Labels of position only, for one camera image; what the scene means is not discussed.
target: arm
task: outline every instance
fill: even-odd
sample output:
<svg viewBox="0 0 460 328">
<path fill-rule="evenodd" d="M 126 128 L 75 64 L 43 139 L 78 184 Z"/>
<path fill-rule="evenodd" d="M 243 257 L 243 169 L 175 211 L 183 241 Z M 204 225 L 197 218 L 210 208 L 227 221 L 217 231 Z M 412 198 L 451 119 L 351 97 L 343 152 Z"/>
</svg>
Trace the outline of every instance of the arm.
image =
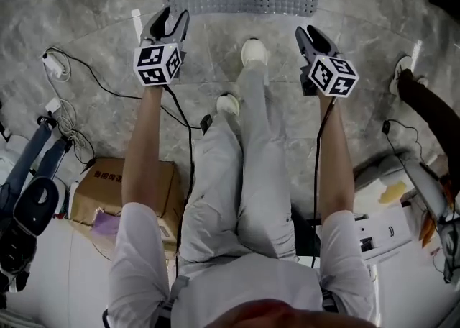
<svg viewBox="0 0 460 328">
<path fill-rule="evenodd" d="M 320 96 L 321 118 L 330 102 Z M 374 289 L 362 260 L 353 201 L 353 168 L 336 103 L 321 137 L 321 286 L 333 293 L 340 313 L 373 321 Z"/>
<path fill-rule="evenodd" d="M 162 88 L 146 88 L 123 168 L 123 205 L 141 203 L 155 210 Z"/>
<path fill-rule="evenodd" d="M 169 295 L 165 251 L 154 212 L 159 176 L 161 88 L 146 88 L 123 169 L 123 211 L 109 272 L 112 327 L 150 327 Z"/>
<path fill-rule="evenodd" d="M 320 95 L 321 119 L 331 98 Z M 354 175 L 346 145 L 339 103 L 329 115 L 321 136 L 319 211 L 324 223 L 336 211 L 353 211 Z"/>
</svg>

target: person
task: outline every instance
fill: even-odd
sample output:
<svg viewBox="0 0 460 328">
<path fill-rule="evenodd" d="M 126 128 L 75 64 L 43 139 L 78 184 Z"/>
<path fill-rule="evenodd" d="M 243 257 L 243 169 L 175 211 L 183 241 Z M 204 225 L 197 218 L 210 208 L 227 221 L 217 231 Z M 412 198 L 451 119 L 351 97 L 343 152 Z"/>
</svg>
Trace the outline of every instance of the person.
<svg viewBox="0 0 460 328">
<path fill-rule="evenodd" d="M 318 274 L 295 254 L 285 130 L 265 88 L 267 50 L 250 39 L 241 53 L 241 105 L 235 96 L 219 97 L 213 123 L 195 148 L 175 283 L 189 279 L 180 290 L 172 287 L 170 326 L 374 327 L 368 321 L 374 289 L 354 224 L 354 177 L 339 107 L 322 139 Z M 126 154 L 124 206 L 109 273 L 111 327 L 158 327 L 170 295 L 153 212 L 161 96 L 161 88 L 145 89 Z M 324 115 L 330 100 L 319 99 Z M 241 144 L 231 129 L 238 117 Z M 332 294 L 339 314 L 323 311 L 323 291 Z"/>
<path fill-rule="evenodd" d="M 399 96 L 428 124 L 448 158 L 449 193 L 452 200 L 460 192 L 460 117 L 448 104 L 427 88 L 425 77 L 415 78 L 412 58 L 402 57 L 396 64 L 390 82 L 390 93 Z"/>
</svg>

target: white shirt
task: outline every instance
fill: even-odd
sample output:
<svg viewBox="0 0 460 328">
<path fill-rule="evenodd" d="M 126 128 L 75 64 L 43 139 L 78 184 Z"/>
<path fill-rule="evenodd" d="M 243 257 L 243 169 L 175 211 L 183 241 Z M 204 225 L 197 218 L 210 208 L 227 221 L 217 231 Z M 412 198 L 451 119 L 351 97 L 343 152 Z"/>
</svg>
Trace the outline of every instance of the white shirt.
<svg viewBox="0 0 460 328">
<path fill-rule="evenodd" d="M 123 207 L 109 274 L 111 327 L 153 327 L 159 303 L 169 296 L 160 229 L 153 210 Z M 249 254 L 208 268 L 180 291 L 171 327 L 204 327 L 244 302 L 276 299 L 296 309 L 322 310 L 322 287 L 339 311 L 372 319 L 374 290 L 363 263 L 353 214 L 340 211 L 322 227 L 320 275 L 304 265 Z"/>
</svg>

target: white charger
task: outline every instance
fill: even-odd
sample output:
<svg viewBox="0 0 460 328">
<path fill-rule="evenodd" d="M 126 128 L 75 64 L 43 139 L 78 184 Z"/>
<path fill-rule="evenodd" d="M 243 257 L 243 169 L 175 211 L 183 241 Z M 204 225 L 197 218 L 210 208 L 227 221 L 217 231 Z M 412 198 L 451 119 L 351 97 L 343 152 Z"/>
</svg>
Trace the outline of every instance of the white charger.
<svg viewBox="0 0 460 328">
<path fill-rule="evenodd" d="M 52 53 L 43 53 L 42 61 L 56 77 L 64 73 L 64 65 Z"/>
</svg>

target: forearm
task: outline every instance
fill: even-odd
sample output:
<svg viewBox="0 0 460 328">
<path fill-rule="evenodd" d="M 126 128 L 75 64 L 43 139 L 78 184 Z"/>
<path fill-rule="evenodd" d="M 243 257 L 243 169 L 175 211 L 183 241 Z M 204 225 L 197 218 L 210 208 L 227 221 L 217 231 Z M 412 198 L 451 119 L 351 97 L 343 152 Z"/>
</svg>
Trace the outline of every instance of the forearm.
<svg viewBox="0 0 460 328">
<path fill-rule="evenodd" d="M 320 97 L 321 119 L 331 99 Z M 319 211 L 322 222 L 336 211 L 353 211 L 354 175 L 339 104 L 329 115 L 321 136 Z"/>
<path fill-rule="evenodd" d="M 158 183 L 158 145 L 162 88 L 146 88 L 126 153 L 121 197 L 155 210 Z"/>
</svg>

